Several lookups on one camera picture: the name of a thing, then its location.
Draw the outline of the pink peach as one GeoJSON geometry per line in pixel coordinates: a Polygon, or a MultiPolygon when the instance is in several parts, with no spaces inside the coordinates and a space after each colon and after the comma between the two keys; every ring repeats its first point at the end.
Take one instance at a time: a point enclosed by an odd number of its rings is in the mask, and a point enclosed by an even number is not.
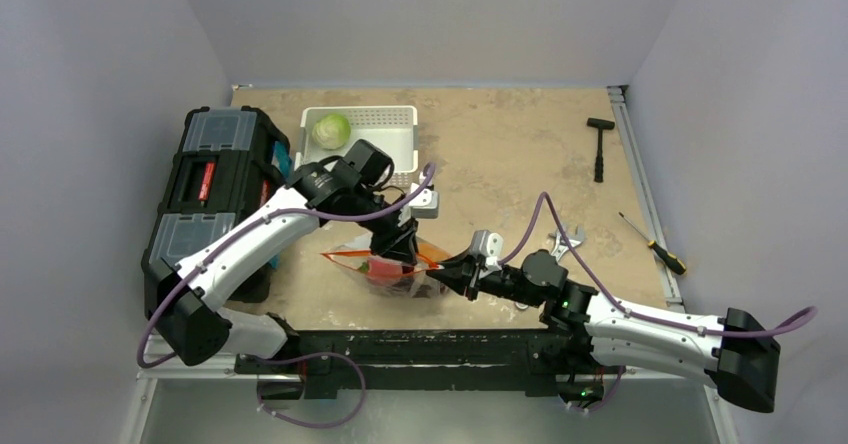
{"type": "Polygon", "coordinates": [[[414,266],[387,260],[378,256],[369,257],[361,267],[366,280],[375,286],[393,286],[403,279],[411,277],[414,266]]]}

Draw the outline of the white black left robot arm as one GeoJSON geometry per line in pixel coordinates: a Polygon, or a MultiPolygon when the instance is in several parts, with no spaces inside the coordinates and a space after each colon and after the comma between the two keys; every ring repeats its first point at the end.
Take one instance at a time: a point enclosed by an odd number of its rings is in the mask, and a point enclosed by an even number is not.
{"type": "Polygon", "coordinates": [[[232,294],[263,265],[330,221],[352,222],[372,235],[372,254],[405,265],[417,261],[412,202],[427,191],[436,171],[425,165],[419,186],[389,204],[381,195],[393,160],[366,140],[346,154],[297,167],[252,215],[213,243],[174,265],[158,266],[167,294],[155,293],[147,334],[158,333],[171,356],[187,366],[220,352],[258,357],[272,372],[297,363],[293,329],[272,314],[226,308],[232,294]]]}

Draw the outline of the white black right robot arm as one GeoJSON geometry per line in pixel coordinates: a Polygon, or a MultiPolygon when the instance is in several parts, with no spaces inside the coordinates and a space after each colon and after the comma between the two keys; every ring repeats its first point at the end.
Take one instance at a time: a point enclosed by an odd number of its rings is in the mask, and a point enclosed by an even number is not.
{"type": "Polygon", "coordinates": [[[750,313],[683,314],[608,298],[569,279],[544,250],[518,267],[485,264],[467,255],[427,274],[469,300],[485,293],[539,308],[540,322],[568,337],[561,356],[573,370],[594,363],[652,369],[711,387],[737,407],[774,411],[781,346],[750,313]]]}

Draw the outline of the clear zip top bag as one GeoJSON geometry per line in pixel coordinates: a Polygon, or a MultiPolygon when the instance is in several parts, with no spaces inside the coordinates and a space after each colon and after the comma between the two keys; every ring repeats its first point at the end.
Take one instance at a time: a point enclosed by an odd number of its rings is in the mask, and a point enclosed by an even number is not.
{"type": "Polygon", "coordinates": [[[373,255],[370,241],[371,235],[363,234],[323,252],[322,256],[353,282],[376,295],[434,299],[447,293],[448,288],[429,277],[427,271],[447,260],[448,252],[419,238],[417,263],[411,265],[373,255]]]}

